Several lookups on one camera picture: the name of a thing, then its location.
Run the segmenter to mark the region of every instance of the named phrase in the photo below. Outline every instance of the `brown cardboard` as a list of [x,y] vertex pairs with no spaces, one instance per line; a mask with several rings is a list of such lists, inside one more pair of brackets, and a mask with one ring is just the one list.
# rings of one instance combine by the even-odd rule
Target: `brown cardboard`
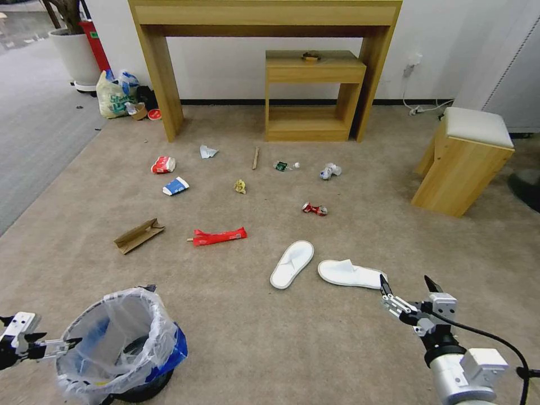
[[126,232],[122,236],[116,238],[114,242],[118,249],[120,249],[123,254],[126,254],[164,230],[165,227],[159,224],[157,218],[154,218]]

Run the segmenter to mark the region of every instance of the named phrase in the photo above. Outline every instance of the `beige carpet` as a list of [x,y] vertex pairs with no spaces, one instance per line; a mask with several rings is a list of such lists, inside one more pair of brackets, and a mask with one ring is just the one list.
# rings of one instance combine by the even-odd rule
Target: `beige carpet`
[[[437,403],[422,344],[382,309],[379,292],[318,276],[321,260],[350,258],[386,272],[409,300],[426,297],[422,277],[431,275],[460,300],[459,321],[509,339],[540,367],[540,215],[506,186],[513,169],[538,165],[538,140],[516,141],[512,160],[456,219],[410,205],[420,184],[412,169],[435,115],[376,107],[360,144],[264,143],[261,107],[191,107],[186,116],[173,144],[160,123],[109,122],[0,238],[2,314],[41,313],[41,329],[55,338],[103,294],[155,283],[190,356],[151,404]],[[201,160],[201,143],[220,152]],[[177,159],[174,173],[150,174],[160,154]],[[301,170],[280,173],[276,160],[299,161]],[[324,182],[318,172],[331,161],[343,174]],[[175,176],[191,187],[167,197],[161,187]],[[239,178],[247,195],[233,190]],[[308,200],[326,205],[328,216],[304,214]],[[121,255],[113,239],[152,217],[165,232]],[[185,242],[195,228],[241,226],[247,239]],[[278,291],[269,276],[298,239],[311,241],[315,255]],[[494,346],[468,332],[458,339]],[[0,384],[2,404],[64,401],[52,363],[5,370]],[[516,404],[520,389],[507,373],[498,403]],[[531,391],[529,403],[539,403],[538,385]]]

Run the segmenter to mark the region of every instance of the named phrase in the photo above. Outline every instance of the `power outlet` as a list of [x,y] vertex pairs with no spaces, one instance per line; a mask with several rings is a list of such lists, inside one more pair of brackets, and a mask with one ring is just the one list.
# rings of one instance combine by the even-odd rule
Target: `power outlet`
[[422,61],[421,53],[416,52],[415,54],[410,55],[407,61],[407,66],[405,66],[405,69],[403,69],[403,77],[407,79],[412,74],[415,67],[418,66],[421,61]]

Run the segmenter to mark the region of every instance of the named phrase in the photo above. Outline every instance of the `black cable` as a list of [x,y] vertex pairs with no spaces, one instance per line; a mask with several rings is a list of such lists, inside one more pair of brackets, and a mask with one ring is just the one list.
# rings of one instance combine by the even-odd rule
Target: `black cable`
[[502,337],[499,337],[497,335],[493,335],[489,332],[484,332],[483,330],[473,328],[471,326],[463,325],[462,323],[458,323],[455,321],[452,321],[448,318],[443,317],[442,315],[439,315],[435,312],[430,312],[431,315],[433,315],[435,318],[439,318],[441,321],[446,322],[452,326],[465,329],[469,332],[476,333],[478,335],[485,336],[486,338],[490,338],[493,340],[496,340],[499,343],[502,343],[503,345],[507,346],[508,348],[512,349],[512,351],[519,357],[523,364],[524,369],[524,376],[523,376],[523,389],[521,390],[521,400],[519,401],[519,405],[525,405],[527,402],[527,395],[529,393],[529,365],[527,364],[527,360],[525,360],[525,356],[522,355],[522,353],[517,349],[516,346],[511,344],[510,342],[504,340]]

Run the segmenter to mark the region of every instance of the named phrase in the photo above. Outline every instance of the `wooden stool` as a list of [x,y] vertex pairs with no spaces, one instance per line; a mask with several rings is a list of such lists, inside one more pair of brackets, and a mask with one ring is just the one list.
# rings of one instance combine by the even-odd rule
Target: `wooden stool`
[[462,216],[513,153],[502,117],[447,108],[415,170],[425,178],[412,204]]

